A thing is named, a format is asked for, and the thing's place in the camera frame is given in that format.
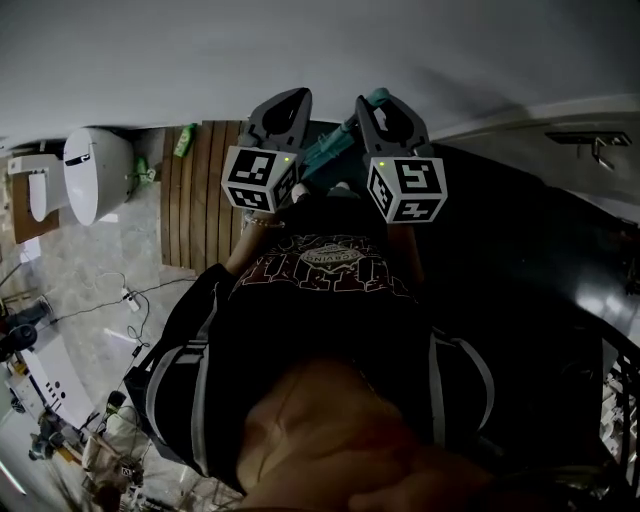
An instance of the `marble floor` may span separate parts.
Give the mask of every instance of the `marble floor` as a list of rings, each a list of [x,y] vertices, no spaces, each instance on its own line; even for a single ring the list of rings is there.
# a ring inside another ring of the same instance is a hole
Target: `marble floor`
[[[154,166],[161,160],[162,132],[149,131],[136,146],[137,153]],[[35,288],[47,297],[55,317],[62,318],[119,301],[123,281],[129,290],[142,291],[185,279],[144,292],[150,306],[141,340],[153,346],[169,313],[194,279],[191,270],[162,265],[159,224],[159,182],[141,186],[129,202],[89,227],[80,225],[70,208],[61,209],[60,228],[39,237],[40,256],[18,269],[11,278],[11,289]],[[21,256],[27,259],[24,244],[12,250],[6,250],[5,245],[0,276],[6,275]],[[120,385],[132,361],[136,342],[130,339],[131,328],[139,333],[146,315],[145,301],[138,300],[141,309],[137,312],[125,303],[117,303],[64,318],[52,327],[62,334],[97,411],[104,411],[109,393]],[[143,349],[138,362],[147,351]],[[200,510],[205,505],[202,497],[215,489],[215,481],[204,481],[192,470],[165,461],[153,448],[145,457],[145,467],[151,468],[145,479],[145,494],[167,504],[191,500]]]

